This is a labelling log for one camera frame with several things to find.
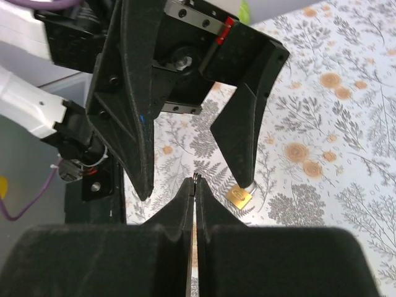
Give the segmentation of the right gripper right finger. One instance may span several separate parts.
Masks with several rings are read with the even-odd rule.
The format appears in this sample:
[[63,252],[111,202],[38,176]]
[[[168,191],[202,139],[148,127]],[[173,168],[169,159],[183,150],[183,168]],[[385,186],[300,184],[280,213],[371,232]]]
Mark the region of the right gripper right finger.
[[250,227],[199,178],[201,296],[378,296],[359,242],[334,227]]

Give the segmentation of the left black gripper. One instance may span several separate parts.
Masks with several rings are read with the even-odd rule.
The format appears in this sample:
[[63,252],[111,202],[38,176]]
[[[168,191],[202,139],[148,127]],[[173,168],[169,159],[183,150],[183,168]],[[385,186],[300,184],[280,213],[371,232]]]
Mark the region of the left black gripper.
[[142,201],[154,188],[153,113],[199,114],[213,82],[236,90],[212,135],[238,185],[254,181],[267,99],[290,53],[245,24],[224,29],[229,18],[208,1],[115,3],[86,112]]

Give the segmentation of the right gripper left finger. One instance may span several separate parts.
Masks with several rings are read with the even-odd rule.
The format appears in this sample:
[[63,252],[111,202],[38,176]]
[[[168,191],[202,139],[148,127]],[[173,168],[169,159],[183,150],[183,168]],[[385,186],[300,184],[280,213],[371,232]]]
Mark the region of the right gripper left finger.
[[2,296],[188,296],[194,188],[141,225],[42,225],[17,241]]

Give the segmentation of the brass padlock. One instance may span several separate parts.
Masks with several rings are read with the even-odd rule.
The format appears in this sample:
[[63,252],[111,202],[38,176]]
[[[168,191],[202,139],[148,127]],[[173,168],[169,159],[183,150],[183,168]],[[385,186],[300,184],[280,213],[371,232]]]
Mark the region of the brass padlock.
[[238,210],[242,210],[252,199],[257,189],[257,183],[253,183],[247,188],[241,188],[235,184],[227,193],[226,199],[231,202]]

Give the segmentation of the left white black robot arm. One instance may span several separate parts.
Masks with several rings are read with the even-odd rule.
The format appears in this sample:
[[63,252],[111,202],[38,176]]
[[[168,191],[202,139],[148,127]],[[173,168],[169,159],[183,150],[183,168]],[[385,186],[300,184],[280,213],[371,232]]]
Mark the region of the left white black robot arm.
[[1,114],[84,168],[118,161],[154,189],[154,122],[235,91],[210,130],[254,182],[260,126],[288,50],[210,1],[2,1]]

